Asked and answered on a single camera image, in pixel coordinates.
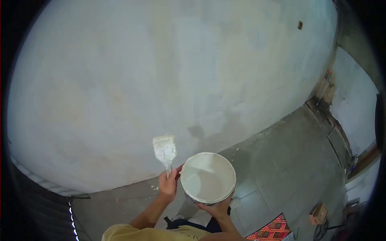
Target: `concrete wall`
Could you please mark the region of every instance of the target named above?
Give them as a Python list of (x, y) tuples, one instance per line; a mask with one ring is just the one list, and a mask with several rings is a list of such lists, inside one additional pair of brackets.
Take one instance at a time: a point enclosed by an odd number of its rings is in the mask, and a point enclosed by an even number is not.
[(330, 111), (341, 124), (353, 155), (360, 155), (375, 140), (378, 90), (361, 66), (341, 47), (332, 66), (334, 94)]
[(370, 76), (378, 90), (382, 89), (381, 74), (371, 44), (354, 12), (341, 2), (338, 45)]
[(328, 0), (51, 1), (13, 75), (12, 155), (96, 192), (159, 175), (155, 136), (175, 166), (221, 151), (303, 104), (336, 24)]

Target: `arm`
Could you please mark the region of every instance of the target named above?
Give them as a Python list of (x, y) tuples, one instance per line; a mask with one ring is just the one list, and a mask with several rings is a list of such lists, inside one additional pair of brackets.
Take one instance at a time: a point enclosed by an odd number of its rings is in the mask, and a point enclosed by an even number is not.
[(224, 233), (232, 234), (236, 237), (241, 237), (236, 227), (233, 225), (230, 216), (227, 214), (228, 206), (233, 193), (224, 201), (214, 204), (213, 206), (206, 206), (203, 204), (195, 204), (198, 208), (207, 211), (214, 217)]
[(159, 195), (138, 217), (130, 222), (136, 229), (154, 228), (159, 217), (166, 207), (174, 200), (177, 193), (177, 181), (180, 177), (181, 165), (177, 169), (172, 169), (169, 179), (166, 172), (159, 176)]

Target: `person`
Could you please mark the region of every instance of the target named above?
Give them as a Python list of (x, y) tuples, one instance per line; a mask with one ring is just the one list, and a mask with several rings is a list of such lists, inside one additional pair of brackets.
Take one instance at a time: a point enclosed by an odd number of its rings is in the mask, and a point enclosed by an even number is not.
[(176, 196), (177, 181), (180, 177), (182, 166), (172, 169), (169, 178), (166, 177), (166, 172), (163, 172), (159, 176), (158, 197), (130, 224), (116, 224), (108, 228), (102, 236), (102, 241), (245, 240), (241, 237), (229, 216), (231, 210), (229, 204), (232, 195), (212, 206), (195, 204), (198, 208), (207, 211), (212, 216), (206, 227), (185, 219), (176, 219), (168, 223), (166, 230), (154, 228), (161, 214)]

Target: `colorful mat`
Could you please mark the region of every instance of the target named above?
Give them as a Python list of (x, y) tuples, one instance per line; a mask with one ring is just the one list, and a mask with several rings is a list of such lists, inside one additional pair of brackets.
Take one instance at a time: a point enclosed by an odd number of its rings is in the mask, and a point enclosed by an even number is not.
[(287, 225), (287, 221), (284, 214), (281, 213), (272, 222), (261, 228), (257, 232), (246, 237), (249, 240), (259, 241), (281, 241), (290, 233), (290, 228)]

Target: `concrete floor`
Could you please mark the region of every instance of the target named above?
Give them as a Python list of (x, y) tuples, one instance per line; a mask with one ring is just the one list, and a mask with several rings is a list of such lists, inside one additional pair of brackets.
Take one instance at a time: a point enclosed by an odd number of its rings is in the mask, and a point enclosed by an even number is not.
[[(308, 213), (325, 203), (331, 225), (340, 224), (347, 202), (345, 179), (326, 135), (331, 127), (315, 121), (306, 106), (271, 127), (234, 145), (221, 155), (231, 161), (237, 174), (235, 197), (240, 206), (231, 218), (244, 237), (262, 228), (280, 213), (296, 233), (297, 240), (312, 240), (315, 226)], [(100, 240), (113, 224), (129, 223), (156, 198), (157, 178), (74, 200), (73, 214), (80, 240)], [(157, 228), (165, 228), (163, 217), (176, 214), (205, 224), (210, 216), (185, 202), (181, 184), (177, 197), (165, 210)], [(329, 231), (324, 240), (329, 240)]]

